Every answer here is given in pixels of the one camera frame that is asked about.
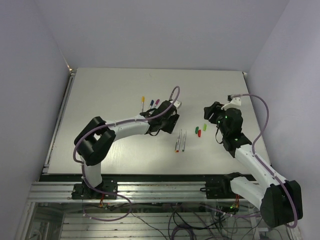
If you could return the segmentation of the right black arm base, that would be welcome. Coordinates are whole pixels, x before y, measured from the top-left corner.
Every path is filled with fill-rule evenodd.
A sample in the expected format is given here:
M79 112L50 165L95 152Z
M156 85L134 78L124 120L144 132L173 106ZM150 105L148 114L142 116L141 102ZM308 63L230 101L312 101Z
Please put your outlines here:
M233 172L225 175L214 176L211 180L205 182L204 187L199 190L205 193L206 199L235 199L236 194L231 190L231 180L237 177L245 177L249 181L255 181L250 174Z

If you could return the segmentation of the aluminium frame rail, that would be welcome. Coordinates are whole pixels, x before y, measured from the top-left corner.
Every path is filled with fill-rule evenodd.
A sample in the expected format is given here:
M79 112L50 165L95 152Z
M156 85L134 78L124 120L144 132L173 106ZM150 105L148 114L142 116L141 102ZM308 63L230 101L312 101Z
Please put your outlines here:
M99 203L100 199L72 199L75 182L35 182L32 184L28 203ZM118 182L118 194L132 203L182 203L182 202L234 202L235 196L207 199L198 182Z

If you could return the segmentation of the red whiteboard marker pen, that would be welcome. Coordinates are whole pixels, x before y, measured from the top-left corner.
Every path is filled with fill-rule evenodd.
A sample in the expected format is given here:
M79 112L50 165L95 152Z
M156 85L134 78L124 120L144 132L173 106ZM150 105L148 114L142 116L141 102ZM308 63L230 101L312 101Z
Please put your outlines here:
M182 130L179 131L179 134L178 134L178 137L177 137L176 148L175 148L175 152L176 153L178 153L180 151L181 140L182 140Z

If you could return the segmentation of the orange whiteboard marker pen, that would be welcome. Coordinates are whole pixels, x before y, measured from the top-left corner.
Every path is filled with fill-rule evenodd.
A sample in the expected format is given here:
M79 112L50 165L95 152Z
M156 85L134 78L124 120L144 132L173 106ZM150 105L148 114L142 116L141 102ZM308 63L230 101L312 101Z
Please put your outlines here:
M144 112L144 107L145 107L145 97L141 97L141 113Z

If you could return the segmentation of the yellow whiteboard marker pen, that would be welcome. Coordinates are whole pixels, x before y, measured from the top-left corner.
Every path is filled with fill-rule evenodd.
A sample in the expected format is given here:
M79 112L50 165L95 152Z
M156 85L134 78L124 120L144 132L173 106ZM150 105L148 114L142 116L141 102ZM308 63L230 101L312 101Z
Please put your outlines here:
M176 139L176 143L175 143L175 149L174 149L175 153L178 153L180 150L181 137L182 137L182 130L180 129Z

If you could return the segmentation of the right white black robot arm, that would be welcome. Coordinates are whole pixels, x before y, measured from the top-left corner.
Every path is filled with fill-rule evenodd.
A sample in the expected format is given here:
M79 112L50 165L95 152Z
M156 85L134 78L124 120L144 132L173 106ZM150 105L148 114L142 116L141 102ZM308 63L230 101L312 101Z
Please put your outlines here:
M204 108L204 119L216 125L222 134L224 149L257 181L254 184L239 172L227 174L220 186L221 194L226 198L237 194L248 200L259 209L262 219L271 228L289 223L297 225L303 217L301 186L278 174L253 151L253 143L242 132L241 110L227 108L216 101Z

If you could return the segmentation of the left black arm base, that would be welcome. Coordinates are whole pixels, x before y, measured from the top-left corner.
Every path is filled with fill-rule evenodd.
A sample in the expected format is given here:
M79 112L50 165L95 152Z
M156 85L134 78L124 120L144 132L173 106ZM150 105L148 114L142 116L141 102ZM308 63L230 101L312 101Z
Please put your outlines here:
M97 192L87 184L82 181L73 186L71 193L72 200L115 200L117 198L116 194L118 193L118 184L112 179L102 180L102 182L95 187L99 191L108 192L108 194Z

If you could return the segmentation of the green whiteboard marker pen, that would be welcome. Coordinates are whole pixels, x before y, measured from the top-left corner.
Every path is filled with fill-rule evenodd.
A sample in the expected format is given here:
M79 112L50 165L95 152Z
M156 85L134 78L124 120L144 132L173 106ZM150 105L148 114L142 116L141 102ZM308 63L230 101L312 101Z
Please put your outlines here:
M182 152L185 152L186 149L186 140L187 140L187 130L184 131L183 141L182 141Z

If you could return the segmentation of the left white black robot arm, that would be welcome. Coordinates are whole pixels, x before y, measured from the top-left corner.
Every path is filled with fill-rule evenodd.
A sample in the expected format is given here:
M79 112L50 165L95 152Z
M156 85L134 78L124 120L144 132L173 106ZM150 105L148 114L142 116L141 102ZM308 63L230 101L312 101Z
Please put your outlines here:
M85 194L91 199L101 195L101 162L115 141L135 135L155 137L160 131L171 134L180 117L178 109L181 105L179 100L165 100L157 108L112 123L100 116L94 117L74 140L73 159L81 164Z

